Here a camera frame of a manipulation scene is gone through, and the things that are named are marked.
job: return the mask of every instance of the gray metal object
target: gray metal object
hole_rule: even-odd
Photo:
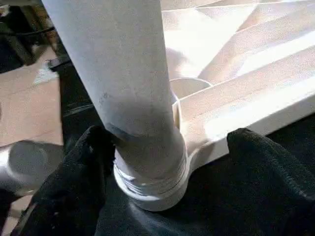
[[[0,188],[26,195],[36,190],[62,161],[62,146],[19,141],[0,147]]]

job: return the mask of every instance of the dark surface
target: dark surface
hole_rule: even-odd
[[[66,68],[61,76],[62,120],[63,139],[67,148],[70,148],[76,137],[80,136],[81,130],[93,123],[99,124],[100,120],[93,107],[89,107],[91,112],[76,109],[78,112],[69,115],[73,106],[80,108],[82,104],[91,105],[91,101],[73,66],[68,69],[67,65]],[[315,174],[315,115],[269,137],[288,149],[302,165]],[[236,197],[240,193],[246,196],[252,191],[251,186],[243,186],[240,182],[236,186],[240,192],[231,192],[230,179],[237,176],[237,171],[229,155],[201,167],[191,175],[182,200],[172,209],[155,213],[135,206],[111,176],[108,179],[107,200],[100,213],[96,235],[269,235],[264,231],[263,224],[259,225],[257,219],[253,219],[252,209],[244,207],[246,201],[239,202],[240,199]],[[272,181],[270,178],[270,184],[277,184]]]
[[[269,137],[294,153],[314,173],[315,115]],[[231,192],[229,178],[235,175],[233,168],[229,155],[201,167],[191,175],[182,200],[172,209],[156,213],[135,206],[111,177],[97,235],[270,235],[254,224],[249,209],[236,209],[242,203]],[[250,186],[242,187],[244,195],[250,193]]]

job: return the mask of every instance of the black fabric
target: black fabric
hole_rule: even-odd
[[[32,197],[11,235],[93,235],[114,150],[108,132],[89,128]]]
[[[235,209],[249,211],[269,236],[315,234],[313,174],[281,145],[247,129],[230,133],[227,141]]]
[[[236,142],[232,154],[192,173],[182,200],[164,212],[138,208],[110,177],[96,235],[310,236],[314,183],[305,180],[304,171],[308,177],[312,172],[301,160],[307,149],[314,148],[314,127],[312,115],[270,135],[293,150],[297,158],[254,133],[250,134],[257,143],[240,130],[233,133],[229,136],[230,142],[231,138]],[[246,147],[248,142],[252,149]],[[280,166],[290,175],[284,175]],[[288,180],[296,181],[295,187]]]

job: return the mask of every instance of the white plastic fitting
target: white plastic fitting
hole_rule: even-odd
[[[160,2],[44,0],[105,127],[115,178],[137,205],[164,210],[186,190],[186,148],[174,125]]]

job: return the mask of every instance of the cup-shaped opening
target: cup-shaped opening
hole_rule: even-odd
[[[195,92],[211,86],[207,81],[198,78],[179,78],[170,80],[171,89],[178,99],[187,97]]]

